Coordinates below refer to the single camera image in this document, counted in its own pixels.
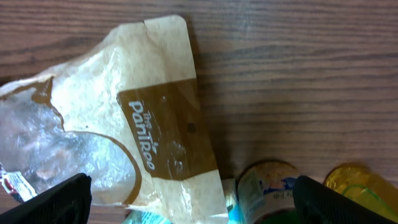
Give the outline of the teal wet wipes pack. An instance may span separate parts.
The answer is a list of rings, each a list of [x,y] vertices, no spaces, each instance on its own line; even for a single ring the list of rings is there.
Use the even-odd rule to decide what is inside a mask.
[[[224,191],[224,196],[226,199],[226,206],[228,209],[228,224],[241,224],[243,223],[243,218],[241,216],[238,195],[236,191],[236,181],[234,179],[222,180],[222,186]],[[123,224],[171,224],[171,222],[162,217],[151,212],[140,212],[132,210]]]

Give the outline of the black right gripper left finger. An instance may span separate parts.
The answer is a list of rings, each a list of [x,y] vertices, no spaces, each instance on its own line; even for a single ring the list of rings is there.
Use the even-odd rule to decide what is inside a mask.
[[[87,224],[91,177],[79,173],[1,214],[1,224]]]

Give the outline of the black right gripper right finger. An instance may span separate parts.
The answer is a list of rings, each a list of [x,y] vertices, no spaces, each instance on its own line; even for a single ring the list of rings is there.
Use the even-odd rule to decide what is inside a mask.
[[[293,198],[304,224],[395,224],[306,175],[295,181]]]

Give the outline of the yellow liquid bottle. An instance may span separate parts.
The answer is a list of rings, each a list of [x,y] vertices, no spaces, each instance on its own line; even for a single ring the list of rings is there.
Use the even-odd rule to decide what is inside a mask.
[[[325,178],[324,185],[394,222],[397,221],[397,188],[362,164],[342,164]]]

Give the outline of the brown white snack bag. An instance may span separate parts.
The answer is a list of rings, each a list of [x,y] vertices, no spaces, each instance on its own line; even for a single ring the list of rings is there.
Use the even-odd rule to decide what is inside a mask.
[[[1,182],[26,202],[78,173],[95,205],[227,223],[187,24],[121,24],[91,51],[1,87]]]

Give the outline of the green lid jar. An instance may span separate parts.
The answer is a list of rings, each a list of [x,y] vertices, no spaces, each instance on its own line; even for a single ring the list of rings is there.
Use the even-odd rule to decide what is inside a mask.
[[[277,161],[259,161],[238,179],[239,208],[245,224],[298,224],[293,198],[299,170]]]

